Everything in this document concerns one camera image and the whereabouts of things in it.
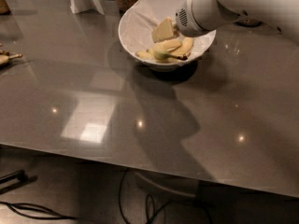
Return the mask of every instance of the gray table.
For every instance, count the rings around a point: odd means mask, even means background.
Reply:
[[[74,15],[70,0],[7,0],[0,142],[299,197],[299,53],[267,25],[217,32],[168,74],[136,64],[120,15]]]

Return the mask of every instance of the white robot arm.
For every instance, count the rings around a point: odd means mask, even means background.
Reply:
[[[275,27],[299,44],[299,0],[187,0],[176,20],[182,34],[200,36],[246,16]]]

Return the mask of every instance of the black cable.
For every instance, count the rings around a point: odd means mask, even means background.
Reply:
[[[62,219],[77,219],[76,217],[69,217],[65,215],[61,215],[57,212],[54,212],[53,210],[44,207],[42,205],[32,204],[32,203],[7,203],[7,202],[1,202],[0,204],[6,205],[7,208],[9,208],[12,212],[15,214],[18,214],[22,217],[27,217],[31,219],[39,219],[39,220],[62,220]],[[27,210],[27,211],[34,211],[37,213],[43,213],[47,214],[53,217],[37,217],[37,216],[31,216],[24,214],[20,212],[19,210]]]
[[[123,184],[123,180],[125,178],[125,176],[127,175],[129,169],[126,169],[122,175],[122,178],[121,178],[121,182],[120,182],[120,187],[119,187],[119,208],[120,208],[120,212],[121,212],[121,217],[123,219],[123,221],[126,223],[126,224],[131,224],[130,221],[128,221],[127,217],[124,215],[123,211],[122,211],[122,207],[121,207],[121,189],[122,189],[122,184]]]
[[[131,222],[124,215],[124,213],[122,211],[122,207],[121,207],[121,190],[122,190],[122,185],[123,185],[124,178],[126,177],[128,171],[129,171],[129,169],[126,169],[124,171],[124,173],[122,175],[122,178],[121,178],[121,182],[120,182],[120,187],[119,187],[119,208],[120,208],[121,217],[122,217],[123,221],[126,224],[131,224]],[[163,211],[171,203],[186,203],[186,202],[168,200],[159,209],[156,210],[155,201],[154,201],[153,197],[150,194],[148,194],[147,197],[146,197],[146,217],[147,217],[146,224],[152,224],[154,222],[155,218],[160,214],[160,212]],[[152,205],[152,215],[151,216],[150,216],[150,205]],[[201,206],[201,208],[205,211],[206,216],[208,218],[209,224],[213,224],[212,216],[209,214],[207,208],[203,205]]]
[[[151,216],[151,218],[149,218],[147,220],[147,223],[146,224],[151,224],[154,222],[155,218],[159,215],[159,213],[164,210],[170,203],[172,203],[171,200],[167,201],[166,203],[164,203],[157,211],[155,211],[153,213],[153,215]]]
[[[152,215],[154,215],[154,213],[156,212],[156,206],[155,206],[155,201],[153,200],[153,197],[151,195],[147,195],[146,198],[146,217],[147,217],[147,221],[150,220],[150,204],[152,204]]]

